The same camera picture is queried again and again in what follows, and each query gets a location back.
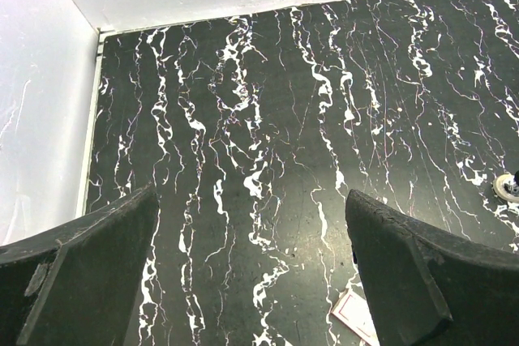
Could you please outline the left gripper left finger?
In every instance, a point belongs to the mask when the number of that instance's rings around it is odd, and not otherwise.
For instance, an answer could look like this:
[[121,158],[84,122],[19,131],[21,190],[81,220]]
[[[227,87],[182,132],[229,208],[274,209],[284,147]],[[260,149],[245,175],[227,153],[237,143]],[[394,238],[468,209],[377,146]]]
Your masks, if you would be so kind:
[[1,248],[3,345],[122,345],[157,228],[152,183]]

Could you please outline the red staple box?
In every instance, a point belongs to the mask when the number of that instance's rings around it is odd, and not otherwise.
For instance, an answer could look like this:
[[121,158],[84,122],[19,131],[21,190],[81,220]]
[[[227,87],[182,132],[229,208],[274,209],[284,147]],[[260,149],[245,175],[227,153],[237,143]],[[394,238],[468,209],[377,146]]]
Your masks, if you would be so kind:
[[346,290],[332,308],[332,315],[369,345],[378,344],[366,300],[352,289]]

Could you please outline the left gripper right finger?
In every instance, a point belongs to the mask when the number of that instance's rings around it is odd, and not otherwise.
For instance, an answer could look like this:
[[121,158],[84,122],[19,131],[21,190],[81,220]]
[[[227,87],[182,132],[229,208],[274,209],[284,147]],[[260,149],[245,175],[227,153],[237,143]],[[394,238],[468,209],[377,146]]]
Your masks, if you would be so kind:
[[516,345],[518,256],[351,190],[345,220],[382,345]]

